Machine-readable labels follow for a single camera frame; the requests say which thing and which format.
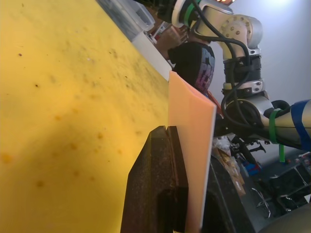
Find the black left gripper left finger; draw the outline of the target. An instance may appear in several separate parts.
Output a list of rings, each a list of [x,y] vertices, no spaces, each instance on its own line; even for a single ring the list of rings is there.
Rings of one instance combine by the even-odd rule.
[[[175,126],[152,130],[127,178],[122,233],[183,233],[188,179]]]

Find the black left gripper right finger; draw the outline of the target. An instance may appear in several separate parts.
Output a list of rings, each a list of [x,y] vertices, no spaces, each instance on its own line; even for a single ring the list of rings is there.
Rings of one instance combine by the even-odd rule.
[[[211,157],[203,233],[253,233],[254,227],[224,166]]]

